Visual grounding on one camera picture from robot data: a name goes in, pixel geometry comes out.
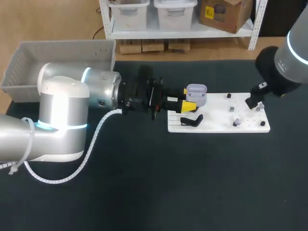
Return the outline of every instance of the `white spiral cable wrap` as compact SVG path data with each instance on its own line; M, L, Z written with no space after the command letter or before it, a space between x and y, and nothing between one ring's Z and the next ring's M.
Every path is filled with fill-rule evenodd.
M30 125L30 140L28 142L28 146L27 146L27 149L26 149L23 157L21 158L21 160L19 162L13 161L13 162L8 162L8 163L0 165L0 169L11 166L11 170L9 172L10 175L12 175L14 172L18 171L18 167L20 165L22 165L25 160L27 160L27 158L28 158L28 156L29 156L29 154L31 152L31 149L32 149L32 144L33 144L33 139L34 139L34 132L35 132L33 120L30 119L30 118L27 118L27 117L24 117L21 120L29 122L29 125Z
M27 161L25 161L25 167L27 168L28 172L31 174L32 177L34 177L35 179L41 181L41 182L44 182L46 184L62 184L62 183L65 183L65 182L68 182L69 180L71 180L72 178L74 178L75 176L78 175L79 172L81 172L81 170L83 169L83 167L86 165L89 157L90 157L90 154L92 152L92 149L94 147L94 144L95 144L95 141L96 141L96 138L98 136L98 133L100 132L101 130L101 127L103 125L103 123L105 122L105 120L107 118L109 118L110 116L114 115L114 114L122 114L122 109L116 109L116 110L112 110L110 112L108 112L106 115L104 115L104 117L100 120L100 122L98 123L97 127L96 127L96 130L94 132L94 135L93 135L93 138L92 138L92 141L91 141L91 144L89 146L89 149L87 151L87 154L84 158L84 160L82 161L81 165L79 166L79 168L70 176L64 178L64 179L61 179L61 180L48 180L48 179L44 179L42 177L40 177L39 175L37 175L33 170L32 168L30 167L30 165L28 164Z
M65 182L68 182L69 180L71 180L72 178L74 178L75 176L78 175L79 172L81 172L81 170L83 169L83 167L86 165L89 157L90 157L90 154L92 152L92 149L94 147L94 144L95 144L95 141L96 141L96 138L98 136L98 133L100 132L101 130L101 127L103 125L103 123L105 122L105 120L107 118L109 118L110 116L114 115L114 114L122 114L122 109L116 109L116 110L113 110L113 111L110 111L108 112L106 115L104 115L104 117L100 120L99 124L97 125L96 127L96 130L94 132L94 135L93 135L93 138L92 138L92 141L91 141L91 144L89 146L89 149L87 151L87 154L84 158L84 160L82 161L81 165L79 166L79 168L70 176L64 178L64 179L61 179L61 180L48 180L48 179L44 179L42 177L40 177L39 175L37 175L33 170L32 168L30 167L29 163L27 161L24 161L23 163L25 164L25 167L27 168L28 172L31 174L32 177L34 177L35 179L41 181L41 182L44 182L46 184L61 184L61 183L65 183ZM32 142L33 142L33 137L34 137L34 132L31 133L31 136L30 136L30 142L29 142L29 145L28 147L32 147ZM23 156L22 160L24 159L24 157L26 156L26 158L28 157L29 153L27 154L27 151L28 151L28 147L27 147L27 150L26 150L26 153L25 155ZM17 164L17 162L8 162L8 163L5 163L5 164L2 164L0 165L0 169L2 168L5 168L5 167L10 167L10 166L14 166L15 164Z

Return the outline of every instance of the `gray plastic bin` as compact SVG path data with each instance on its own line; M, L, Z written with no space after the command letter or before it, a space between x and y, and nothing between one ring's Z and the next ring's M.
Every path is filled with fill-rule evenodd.
M16 103L39 102L37 78L46 63L86 65L112 71L115 40L22 42L12 56L0 88Z

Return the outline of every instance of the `gray screw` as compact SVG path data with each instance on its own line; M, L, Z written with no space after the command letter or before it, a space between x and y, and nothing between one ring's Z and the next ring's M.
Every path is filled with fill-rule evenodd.
M259 106L256 108L256 111L259 112L263 108L264 108L264 104L260 103Z
M103 107L105 105L105 101L104 100L100 100L98 101L99 106Z
M241 125L241 121L240 119L236 119L234 122L233 122L233 126L238 126L238 125Z

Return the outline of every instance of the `purple plastic part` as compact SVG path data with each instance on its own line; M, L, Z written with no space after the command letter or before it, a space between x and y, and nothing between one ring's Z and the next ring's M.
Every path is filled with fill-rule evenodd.
M203 84L190 84L187 86L186 101L197 103L197 107L202 107L206 103L207 87Z

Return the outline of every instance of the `metal shelving unit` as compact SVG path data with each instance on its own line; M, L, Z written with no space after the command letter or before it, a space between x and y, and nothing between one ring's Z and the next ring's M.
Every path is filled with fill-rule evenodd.
M108 0L100 0L103 25L106 38L108 39L192 39L192 38L222 38L222 37L251 37L248 49L254 50L259 31L261 28L265 8L268 0L256 0L255 23L249 19L237 34L217 30L199 23L196 14L193 14L192 27L190 31L163 32L159 30L158 14L151 2L148 6L148 29L146 31L120 31L114 24L113 17L109 17Z

